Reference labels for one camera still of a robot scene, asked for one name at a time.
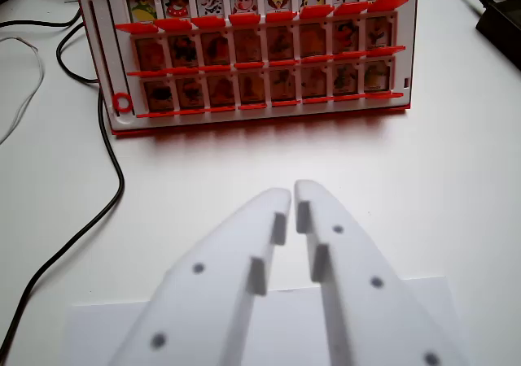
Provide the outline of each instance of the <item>guess who game board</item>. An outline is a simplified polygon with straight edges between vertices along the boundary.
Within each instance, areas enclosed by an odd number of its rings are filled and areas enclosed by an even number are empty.
[[[80,4],[114,134],[409,108],[416,0]]]

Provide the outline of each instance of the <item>cartoon cow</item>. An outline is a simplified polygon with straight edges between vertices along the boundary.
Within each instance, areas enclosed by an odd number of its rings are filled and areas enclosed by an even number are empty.
[[[257,5],[255,4],[255,0],[235,0],[232,14],[243,12],[257,12]]]
[[[201,6],[205,15],[221,15],[223,12],[221,0],[201,0]]]

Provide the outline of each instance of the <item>white table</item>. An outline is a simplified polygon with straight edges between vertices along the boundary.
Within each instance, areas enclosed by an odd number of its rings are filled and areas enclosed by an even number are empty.
[[[68,20],[76,8],[11,0],[0,20]],[[400,276],[448,277],[473,365],[519,364],[521,72],[475,30],[477,19],[463,0],[419,0],[412,109],[402,115],[112,138],[125,196],[38,286],[9,364],[59,364],[70,305],[148,299],[165,270],[236,207],[299,178],[334,192]],[[65,31],[0,29],[11,34],[39,48],[46,78],[0,146],[2,338],[28,279],[117,187],[96,90],[55,61]],[[85,37],[77,38],[64,60],[92,77]],[[0,45],[0,131],[36,66],[28,48]],[[270,287],[309,285],[307,264],[304,239],[290,228]]]

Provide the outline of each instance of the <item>white paper sheet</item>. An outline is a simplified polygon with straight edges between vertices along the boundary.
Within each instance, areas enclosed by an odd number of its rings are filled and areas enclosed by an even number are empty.
[[[444,277],[405,281],[466,354],[458,316]],[[105,366],[145,303],[71,308],[63,341],[63,366]],[[270,291],[256,299],[243,366],[329,364],[319,287]]]

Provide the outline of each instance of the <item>white cable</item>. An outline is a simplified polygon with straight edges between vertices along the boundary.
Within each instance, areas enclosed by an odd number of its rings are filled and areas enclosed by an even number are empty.
[[[4,141],[11,135],[11,133],[13,133],[15,131],[16,127],[22,120],[22,117],[24,116],[24,113],[27,110],[27,107],[28,107],[29,103],[31,102],[31,99],[33,99],[34,94],[40,88],[40,85],[42,84],[42,81],[43,81],[43,77],[45,75],[45,71],[43,68],[43,61],[40,58],[40,55],[38,54],[38,49],[36,47],[34,47],[29,42],[25,41],[24,39],[22,39],[20,37],[5,37],[5,38],[0,39],[0,42],[4,42],[8,39],[15,39],[17,41],[24,43],[25,45],[27,45],[31,48],[31,50],[33,51],[34,55],[36,55],[36,58],[38,60],[38,68],[40,69],[40,79],[38,80],[38,84],[36,85],[36,87],[33,89],[33,92],[31,92],[28,95],[28,97],[24,99],[22,104],[20,104],[20,107],[18,107],[18,110],[16,111],[16,114],[15,114],[15,118],[11,122],[11,126],[9,127],[7,132],[2,137],[0,137],[0,145],[3,144]]]

